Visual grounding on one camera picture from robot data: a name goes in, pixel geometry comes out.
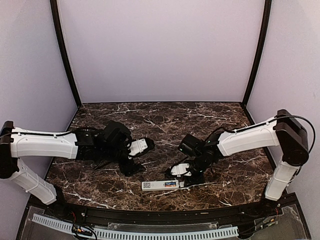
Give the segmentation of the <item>white remote control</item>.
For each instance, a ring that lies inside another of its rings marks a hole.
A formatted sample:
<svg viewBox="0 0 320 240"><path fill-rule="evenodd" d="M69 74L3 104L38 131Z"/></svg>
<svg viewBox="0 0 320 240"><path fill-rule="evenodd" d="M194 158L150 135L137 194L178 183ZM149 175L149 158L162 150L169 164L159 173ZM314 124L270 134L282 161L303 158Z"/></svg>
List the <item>white remote control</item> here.
<svg viewBox="0 0 320 240"><path fill-rule="evenodd" d="M175 182L177 187L174 188L166 188L165 183ZM175 190L179 189L179 181L178 180L163 180L163 181L144 181L141 183L142 191L152 192L152 191L166 191L166 190Z"/></svg>

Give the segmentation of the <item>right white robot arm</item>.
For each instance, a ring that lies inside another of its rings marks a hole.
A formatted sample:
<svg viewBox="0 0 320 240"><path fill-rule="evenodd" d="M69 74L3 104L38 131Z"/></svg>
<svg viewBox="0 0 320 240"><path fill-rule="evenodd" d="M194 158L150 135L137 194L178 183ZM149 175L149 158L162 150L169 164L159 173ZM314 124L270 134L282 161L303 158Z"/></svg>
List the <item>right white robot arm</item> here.
<svg viewBox="0 0 320 240"><path fill-rule="evenodd" d="M202 184L204 172L224 157L265 147L282 150L282 158L268 182L264 199L255 205L255 213L266 217L275 208L287 185L309 160L314 144L300 124L301 116L281 109L273 118L234 130L218 127L204 139L187 134L178 146L186 158L170 168L170 174L183 177L186 186Z"/></svg>

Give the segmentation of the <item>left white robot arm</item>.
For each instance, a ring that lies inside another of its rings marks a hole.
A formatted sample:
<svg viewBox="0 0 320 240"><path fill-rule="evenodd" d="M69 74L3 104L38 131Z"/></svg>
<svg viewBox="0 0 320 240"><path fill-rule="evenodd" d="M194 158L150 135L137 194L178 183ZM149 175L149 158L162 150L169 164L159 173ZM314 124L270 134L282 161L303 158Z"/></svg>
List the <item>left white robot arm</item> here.
<svg viewBox="0 0 320 240"><path fill-rule="evenodd" d="M110 121L103 129L80 127L67 132L32 131L6 121L0 131L0 177L9 180L38 198L60 218L67 218L70 206L62 190L46 182L22 161L23 157L59 157L71 160L116 162L126 177L143 171L135 158L155 147L145 137L133 139L122 123Z"/></svg>

